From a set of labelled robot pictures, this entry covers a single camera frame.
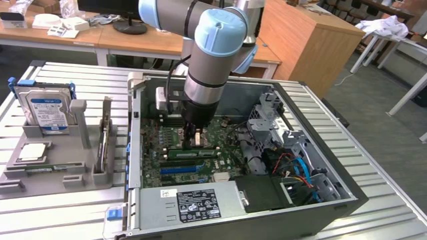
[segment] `monitor stand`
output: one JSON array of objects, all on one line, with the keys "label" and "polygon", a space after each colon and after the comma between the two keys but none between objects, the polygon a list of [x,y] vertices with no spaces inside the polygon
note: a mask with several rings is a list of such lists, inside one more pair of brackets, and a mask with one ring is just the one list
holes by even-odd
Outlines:
[{"label": "monitor stand", "polygon": [[124,34],[139,35],[147,32],[147,26],[142,22],[132,21],[131,17],[128,21],[115,21],[112,27]]}]

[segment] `gray carpet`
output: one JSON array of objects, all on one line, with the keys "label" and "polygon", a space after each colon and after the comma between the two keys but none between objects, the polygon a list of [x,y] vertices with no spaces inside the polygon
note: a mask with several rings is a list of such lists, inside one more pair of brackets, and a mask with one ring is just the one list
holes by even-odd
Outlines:
[{"label": "gray carpet", "polygon": [[[354,55],[336,82],[350,74],[359,55]],[[20,77],[32,60],[96,64],[92,53],[4,46],[0,52],[0,102],[10,93],[7,79]],[[427,132],[427,109],[412,102],[394,117],[386,114],[407,90],[374,66],[363,67],[326,99],[350,122],[348,130],[400,185],[420,209],[427,212],[424,180],[427,144],[418,138]]]}]

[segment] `white stool leg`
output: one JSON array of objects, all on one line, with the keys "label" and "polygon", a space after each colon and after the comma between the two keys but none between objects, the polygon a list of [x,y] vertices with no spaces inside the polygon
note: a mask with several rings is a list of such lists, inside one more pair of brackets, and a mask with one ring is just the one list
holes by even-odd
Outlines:
[{"label": "white stool leg", "polygon": [[402,97],[402,99],[399,100],[396,105],[390,110],[390,112],[388,112],[390,116],[396,114],[396,112],[403,107],[403,105],[407,103],[407,101],[410,101],[410,99],[412,99],[415,97],[415,95],[419,93],[420,90],[423,90],[426,85],[427,85],[427,73],[424,74],[424,76],[422,76],[420,80],[418,80],[414,87],[410,89],[410,91],[406,93],[406,95]]},{"label": "white stool leg", "polygon": [[384,64],[386,64],[390,56],[391,56],[391,55],[394,54],[394,52],[396,51],[399,45],[400,45],[400,42],[396,42],[395,45],[392,46],[392,48],[390,49],[390,52],[387,53],[384,59],[380,61],[379,65],[378,65],[378,69],[380,69],[380,68],[384,66]]},{"label": "white stool leg", "polygon": [[360,63],[363,61],[363,59],[366,58],[366,56],[368,55],[370,51],[371,51],[371,48],[374,47],[374,44],[376,42],[376,40],[379,39],[379,36],[378,35],[374,35],[372,39],[371,39],[371,42],[368,43],[368,45],[366,46],[366,49],[358,59],[358,61],[355,62],[350,72],[354,74],[358,69],[359,69],[359,66],[360,66]]},{"label": "white stool leg", "polygon": [[427,132],[424,133],[423,136],[419,137],[419,140],[427,144]]},{"label": "white stool leg", "polygon": [[386,44],[386,39],[382,39],[380,42],[379,42],[379,44],[378,44],[378,46],[376,46],[376,48],[374,49],[371,55],[368,56],[367,60],[364,61],[363,66],[367,67],[367,66],[370,65],[374,57],[376,56],[376,53],[378,53],[379,50],[383,48],[384,44]]}]

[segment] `slotted metal surface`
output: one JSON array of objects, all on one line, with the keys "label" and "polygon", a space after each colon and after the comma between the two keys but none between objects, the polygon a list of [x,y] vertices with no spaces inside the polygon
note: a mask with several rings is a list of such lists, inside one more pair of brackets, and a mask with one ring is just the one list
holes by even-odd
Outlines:
[{"label": "slotted metal surface", "polygon": [[[76,84],[87,100],[86,121],[98,125],[104,96],[112,97],[112,122],[119,126],[114,188],[96,191],[0,200],[0,239],[103,239],[104,211],[123,202],[127,145],[127,80],[135,69],[47,62],[28,68],[23,78]],[[310,89],[298,82],[280,83],[339,161],[362,187],[368,202],[351,216],[334,221],[307,240],[427,239],[427,218]],[[298,121],[284,113],[295,129]],[[26,121],[19,102],[10,95],[0,106],[0,173],[10,160]]]}]

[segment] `green circuit board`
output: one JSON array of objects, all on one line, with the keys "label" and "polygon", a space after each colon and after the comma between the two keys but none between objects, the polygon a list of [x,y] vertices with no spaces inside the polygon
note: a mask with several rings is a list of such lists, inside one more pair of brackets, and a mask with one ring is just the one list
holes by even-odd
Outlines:
[{"label": "green circuit board", "polygon": [[[167,127],[156,119],[144,119],[140,129],[143,187],[210,183],[214,173],[228,172],[231,178],[243,175],[246,167],[239,141],[234,140],[235,133],[228,134],[234,126],[226,119],[215,118],[200,134],[204,147],[183,150],[182,127]],[[196,171],[164,173],[184,169]]]}]

